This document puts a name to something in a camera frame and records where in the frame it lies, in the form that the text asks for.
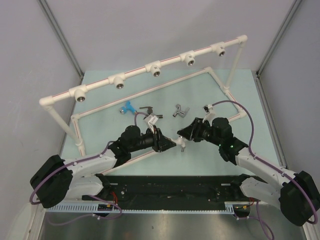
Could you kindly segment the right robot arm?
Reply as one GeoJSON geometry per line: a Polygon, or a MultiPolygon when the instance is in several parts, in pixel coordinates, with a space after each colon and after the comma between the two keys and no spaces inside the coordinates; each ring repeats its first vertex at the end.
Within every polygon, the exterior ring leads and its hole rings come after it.
{"type": "Polygon", "coordinates": [[[223,117],[212,123],[196,117],[177,134],[188,141],[206,141],[218,146],[219,154],[226,162],[252,172],[262,181],[247,177],[230,188],[231,196],[242,201],[245,197],[261,200],[278,208],[294,225],[317,224],[320,209],[320,193],[306,171],[296,173],[276,166],[254,153],[251,147],[234,136],[229,121],[223,117]]]}

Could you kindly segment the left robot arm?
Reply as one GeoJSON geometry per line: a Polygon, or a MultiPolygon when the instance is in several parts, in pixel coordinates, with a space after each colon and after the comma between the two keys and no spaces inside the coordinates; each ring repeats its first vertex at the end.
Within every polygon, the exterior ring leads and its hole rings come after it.
{"type": "Polygon", "coordinates": [[[161,153],[176,145],[156,126],[141,133],[138,126],[130,125],[100,153],[74,159],[63,159],[58,154],[50,156],[30,179],[33,192],[29,201],[48,209],[65,199],[89,195],[105,200],[111,188],[103,171],[126,164],[133,152],[151,148],[161,153]]]}

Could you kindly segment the white faucet blue cap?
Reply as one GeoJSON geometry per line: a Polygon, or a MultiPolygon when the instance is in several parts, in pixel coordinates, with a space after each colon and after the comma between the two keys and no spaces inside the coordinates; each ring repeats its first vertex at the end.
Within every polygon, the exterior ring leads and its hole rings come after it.
{"type": "Polygon", "coordinates": [[[186,139],[182,136],[179,136],[177,139],[171,139],[172,142],[174,142],[177,146],[181,147],[181,152],[183,153],[186,149],[186,139]]]}

